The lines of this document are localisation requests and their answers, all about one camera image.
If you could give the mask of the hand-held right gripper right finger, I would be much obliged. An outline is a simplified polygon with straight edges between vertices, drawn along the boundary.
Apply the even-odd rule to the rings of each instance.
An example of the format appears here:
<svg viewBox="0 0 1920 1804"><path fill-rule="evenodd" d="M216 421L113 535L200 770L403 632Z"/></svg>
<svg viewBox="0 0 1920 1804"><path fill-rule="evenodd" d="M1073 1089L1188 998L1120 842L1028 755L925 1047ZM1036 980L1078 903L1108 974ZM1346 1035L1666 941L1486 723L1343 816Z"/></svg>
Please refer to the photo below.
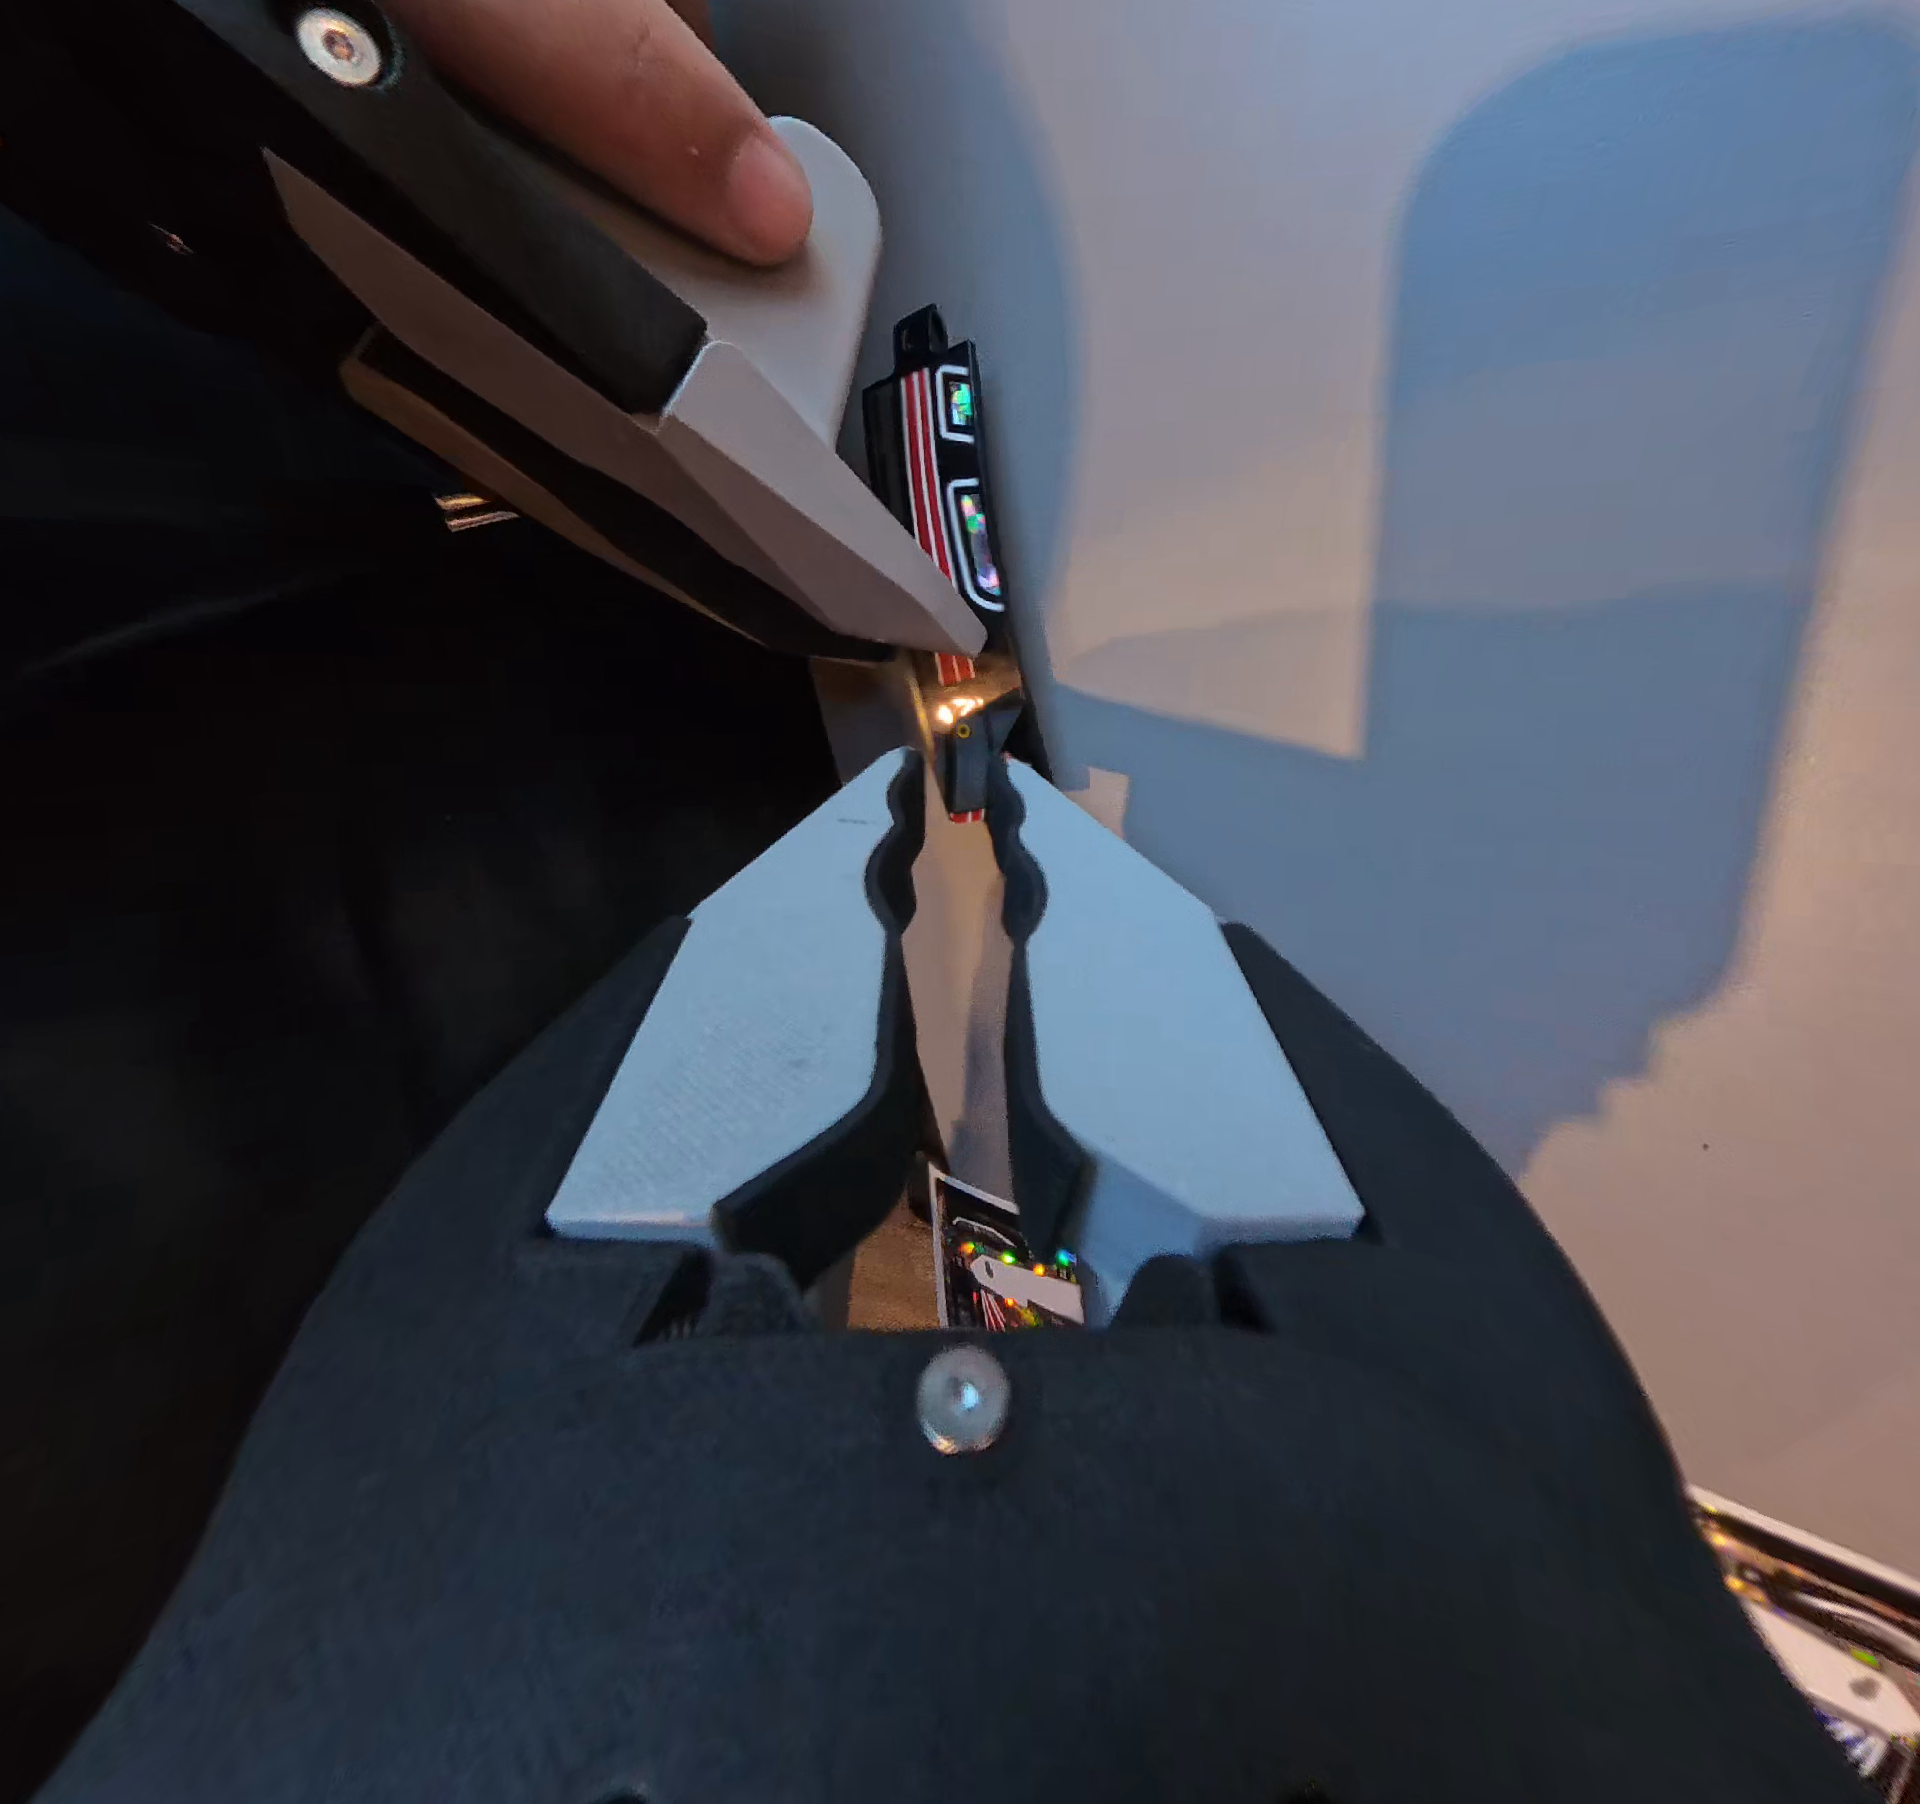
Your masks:
<svg viewBox="0 0 1920 1804"><path fill-rule="evenodd" d="M1363 1202L1211 909L1022 760L989 832L1028 1241L1123 1299L1160 1255L1351 1239Z"/></svg>

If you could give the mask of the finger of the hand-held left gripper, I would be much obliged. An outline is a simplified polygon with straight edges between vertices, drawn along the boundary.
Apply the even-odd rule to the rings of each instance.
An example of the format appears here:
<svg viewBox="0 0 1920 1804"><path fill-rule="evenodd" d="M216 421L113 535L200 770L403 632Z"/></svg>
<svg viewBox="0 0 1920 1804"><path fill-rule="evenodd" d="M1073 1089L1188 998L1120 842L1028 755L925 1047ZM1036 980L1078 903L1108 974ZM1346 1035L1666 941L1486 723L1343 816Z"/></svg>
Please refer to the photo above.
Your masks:
<svg viewBox="0 0 1920 1804"><path fill-rule="evenodd" d="M973 654L979 619L736 345L709 335L657 416L622 411L419 257L265 153L313 254L425 366L562 460L654 502L832 632Z"/></svg>
<svg viewBox="0 0 1920 1804"><path fill-rule="evenodd" d="M653 498L544 443L411 352L396 334L368 331L338 374L355 404L443 460L461 486L540 520L569 545L696 616L787 658L891 660L888 644L829 629Z"/></svg>

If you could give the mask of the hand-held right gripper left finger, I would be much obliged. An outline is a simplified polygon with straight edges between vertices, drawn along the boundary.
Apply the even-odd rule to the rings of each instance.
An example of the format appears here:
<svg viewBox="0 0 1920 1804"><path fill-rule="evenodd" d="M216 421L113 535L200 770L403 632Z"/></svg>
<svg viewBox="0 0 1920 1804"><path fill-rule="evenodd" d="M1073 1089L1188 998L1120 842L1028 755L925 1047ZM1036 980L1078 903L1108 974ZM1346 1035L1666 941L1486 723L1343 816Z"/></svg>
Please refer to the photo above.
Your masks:
<svg viewBox="0 0 1920 1804"><path fill-rule="evenodd" d="M547 1208L555 1236L771 1255L804 1289L852 1260L925 1138L920 844L925 760L902 746L696 903Z"/></svg>

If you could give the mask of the red striped black curved panel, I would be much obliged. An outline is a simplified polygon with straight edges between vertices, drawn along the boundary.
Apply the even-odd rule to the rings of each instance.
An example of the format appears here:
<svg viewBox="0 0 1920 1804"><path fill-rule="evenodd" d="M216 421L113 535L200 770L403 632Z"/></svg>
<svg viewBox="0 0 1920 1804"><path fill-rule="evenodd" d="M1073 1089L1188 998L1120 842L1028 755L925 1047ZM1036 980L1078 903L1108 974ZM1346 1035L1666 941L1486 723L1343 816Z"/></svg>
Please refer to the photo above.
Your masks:
<svg viewBox="0 0 1920 1804"><path fill-rule="evenodd" d="M1013 594L989 481L983 366L925 306L894 331L894 373L862 391L869 479L902 528L983 623L978 654L916 654L912 677L940 800L955 825L989 821L1000 759L1043 772Z"/></svg>

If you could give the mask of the person's left hand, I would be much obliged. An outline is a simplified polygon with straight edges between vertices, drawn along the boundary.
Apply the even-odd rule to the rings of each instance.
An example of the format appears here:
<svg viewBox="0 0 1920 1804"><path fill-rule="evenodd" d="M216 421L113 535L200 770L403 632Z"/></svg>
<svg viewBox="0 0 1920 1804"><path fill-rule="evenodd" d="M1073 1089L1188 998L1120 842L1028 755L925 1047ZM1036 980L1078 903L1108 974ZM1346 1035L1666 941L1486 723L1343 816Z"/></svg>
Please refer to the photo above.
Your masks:
<svg viewBox="0 0 1920 1804"><path fill-rule="evenodd" d="M709 0L380 0L432 64L709 249L796 257L799 159L713 54Z"/></svg>

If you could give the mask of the person's black clothing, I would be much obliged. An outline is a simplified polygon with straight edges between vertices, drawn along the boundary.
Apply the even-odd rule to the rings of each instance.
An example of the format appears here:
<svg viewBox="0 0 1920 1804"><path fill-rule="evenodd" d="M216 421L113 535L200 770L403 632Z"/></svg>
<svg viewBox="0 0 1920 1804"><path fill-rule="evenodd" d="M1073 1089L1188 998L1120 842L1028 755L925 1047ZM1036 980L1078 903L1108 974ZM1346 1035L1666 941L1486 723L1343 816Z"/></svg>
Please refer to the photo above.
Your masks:
<svg viewBox="0 0 1920 1804"><path fill-rule="evenodd" d="M403 1167L836 770L806 664L4 219L4 1799Z"/></svg>

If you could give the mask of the holographic sticker sheet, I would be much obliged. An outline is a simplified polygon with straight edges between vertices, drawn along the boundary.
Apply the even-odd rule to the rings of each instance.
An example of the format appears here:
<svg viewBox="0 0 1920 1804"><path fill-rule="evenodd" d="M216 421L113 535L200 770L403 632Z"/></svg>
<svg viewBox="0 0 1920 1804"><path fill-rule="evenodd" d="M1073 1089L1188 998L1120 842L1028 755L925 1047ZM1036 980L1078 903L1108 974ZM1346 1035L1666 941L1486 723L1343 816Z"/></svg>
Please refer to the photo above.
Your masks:
<svg viewBox="0 0 1920 1804"><path fill-rule="evenodd" d="M1073 1251L1032 1251L1011 1200L919 1167L909 1208L933 1230L947 1328L1078 1328ZM1728 1496L1690 1490L1725 1590L1882 1801L1917 1799L1917 1580Z"/></svg>

